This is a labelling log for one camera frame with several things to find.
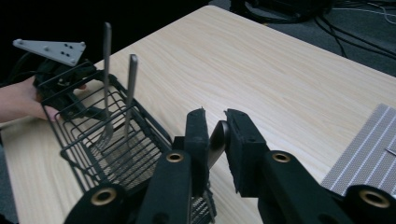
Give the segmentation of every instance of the light wood tabletop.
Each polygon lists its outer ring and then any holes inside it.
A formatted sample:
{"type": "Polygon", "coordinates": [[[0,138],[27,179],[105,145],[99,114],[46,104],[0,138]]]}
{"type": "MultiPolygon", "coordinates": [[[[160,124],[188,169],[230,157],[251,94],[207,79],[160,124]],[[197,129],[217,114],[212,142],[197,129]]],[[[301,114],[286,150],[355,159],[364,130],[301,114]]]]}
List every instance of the light wood tabletop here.
{"type": "MultiPolygon", "coordinates": [[[[209,134],[224,110],[241,110],[318,182],[379,104],[396,107],[396,78],[212,6],[115,52],[110,73],[125,87],[129,54],[139,60],[135,98],[172,137],[194,109],[209,134]]],[[[1,134],[20,223],[63,223],[82,193],[48,123],[19,119],[1,134]]],[[[217,223],[262,222],[257,200],[235,194],[224,155],[210,181],[217,223]]]]}

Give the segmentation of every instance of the dark floor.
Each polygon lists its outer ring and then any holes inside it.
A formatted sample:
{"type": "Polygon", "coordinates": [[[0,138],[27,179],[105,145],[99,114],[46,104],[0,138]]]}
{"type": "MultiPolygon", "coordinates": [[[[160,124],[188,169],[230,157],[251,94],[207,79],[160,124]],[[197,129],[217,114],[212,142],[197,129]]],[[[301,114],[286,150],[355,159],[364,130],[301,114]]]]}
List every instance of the dark floor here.
{"type": "MultiPolygon", "coordinates": [[[[230,8],[230,1],[214,0],[210,2],[210,5],[228,10],[230,8]]],[[[378,5],[365,4],[360,7],[346,7],[347,6],[334,6],[331,12],[325,15],[325,18],[327,18],[330,24],[352,33],[359,38],[367,40],[372,45],[363,43],[357,40],[357,38],[352,38],[336,31],[339,36],[360,46],[355,47],[352,44],[341,42],[341,46],[344,48],[343,53],[335,38],[319,28],[314,19],[301,23],[269,23],[267,25],[284,34],[294,36],[335,54],[344,55],[352,61],[364,64],[368,67],[374,68],[375,70],[396,77],[395,7],[393,7],[393,9],[387,7],[386,11],[384,11],[384,7],[380,7],[378,5]],[[361,47],[373,49],[377,52],[371,52],[369,50],[362,49],[361,47]]],[[[258,10],[257,8],[251,9],[261,15],[271,15],[262,10],[258,10]]],[[[318,20],[318,22],[319,24],[326,26],[323,21],[318,20]]],[[[7,175],[4,151],[2,148],[0,148],[0,180],[0,213],[5,214],[10,221],[17,223],[18,219],[15,212],[9,177],[7,175]]]]}

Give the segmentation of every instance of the human hand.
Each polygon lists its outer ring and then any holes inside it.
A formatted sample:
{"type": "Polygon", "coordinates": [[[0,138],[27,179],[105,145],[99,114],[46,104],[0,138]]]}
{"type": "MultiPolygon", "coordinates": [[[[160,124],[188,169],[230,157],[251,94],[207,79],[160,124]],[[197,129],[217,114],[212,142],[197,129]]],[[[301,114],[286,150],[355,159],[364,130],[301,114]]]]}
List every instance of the human hand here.
{"type": "MultiPolygon", "coordinates": [[[[33,116],[47,119],[33,82],[34,77],[0,88],[0,122],[33,116]]],[[[58,110],[46,106],[49,119],[55,121],[58,110]]]]}

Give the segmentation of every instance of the dotted gray sheet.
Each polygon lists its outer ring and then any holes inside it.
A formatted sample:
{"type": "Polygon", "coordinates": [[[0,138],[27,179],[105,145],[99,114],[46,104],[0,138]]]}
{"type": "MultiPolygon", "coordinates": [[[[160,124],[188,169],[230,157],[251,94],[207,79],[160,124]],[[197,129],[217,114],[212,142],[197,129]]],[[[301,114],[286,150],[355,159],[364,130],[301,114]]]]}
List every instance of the dotted gray sheet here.
{"type": "Polygon", "coordinates": [[[379,105],[321,186],[345,196],[353,185],[396,194],[396,109],[379,105]]]}

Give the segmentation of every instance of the wooden table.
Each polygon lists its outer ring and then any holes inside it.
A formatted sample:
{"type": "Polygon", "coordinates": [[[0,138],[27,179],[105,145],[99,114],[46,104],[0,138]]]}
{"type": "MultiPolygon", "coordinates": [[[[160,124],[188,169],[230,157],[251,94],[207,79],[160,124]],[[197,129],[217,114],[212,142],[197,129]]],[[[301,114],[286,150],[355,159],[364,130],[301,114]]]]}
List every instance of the wooden table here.
{"type": "MultiPolygon", "coordinates": [[[[209,133],[224,110],[238,109],[318,182],[379,104],[396,106],[394,77],[217,7],[113,54],[110,72],[124,86],[131,53],[139,58],[135,98],[172,136],[184,135],[194,109],[205,109],[209,133]]],[[[20,119],[2,136],[20,222],[62,223],[81,192],[48,123],[20,119]]],[[[217,223],[261,223],[257,200],[235,194],[224,155],[210,180],[217,223]]]]}

